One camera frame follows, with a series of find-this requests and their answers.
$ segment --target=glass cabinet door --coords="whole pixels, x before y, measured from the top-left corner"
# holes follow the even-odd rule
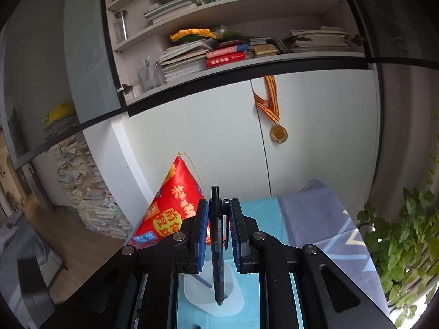
[[[15,168],[120,112],[104,23],[101,0],[21,0],[9,17],[0,117]]]
[[[438,25],[429,11],[434,0],[352,0],[372,58],[439,63]]]

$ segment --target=yellow flower decoration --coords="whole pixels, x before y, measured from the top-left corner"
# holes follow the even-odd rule
[[[177,42],[180,38],[187,35],[199,35],[206,38],[216,38],[216,35],[210,32],[209,28],[189,28],[188,30],[180,30],[176,34],[170,36],[172,42]]]

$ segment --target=wooden floor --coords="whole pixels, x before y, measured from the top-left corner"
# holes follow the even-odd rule
[[[68,270],[56,275],[50,295],[55,304],[69,298],[124,243],[123,240],[96,234],[64,208],[45,212],[35,197],[30,197],[23,211],[28,222],[52,245]]]

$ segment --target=screw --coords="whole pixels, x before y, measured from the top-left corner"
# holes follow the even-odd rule
[[[305,245],[305,251],[307,254],[315,255],[318,252],[318,248],[315,245],[311,245],[310,243],[308,245]]]
[[[130,256],[130,255],[134,254],[135,250],[136,249],[134,248],[134,246],[131,246],[131,245],[124,246],[124,247],[122,247],[122,255]]]
[[[256,233],[253,234],[253,237],[256,240],[264,241],[267,238],[267,234],[265,234],[263,231],[257,231]]]
[[[179,231],[179,232],[176,232],[174,235],[172,235],[172,238],[175,241],[183,241],[186,238],[186,234]]]

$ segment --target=pen clip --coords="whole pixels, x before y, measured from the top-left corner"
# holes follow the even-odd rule
[[[226,217],[226,239],[223,241],[224,250],[229,248],[229,205],[228,199],[223,200],[223,206],[221,208],[221,214]]]

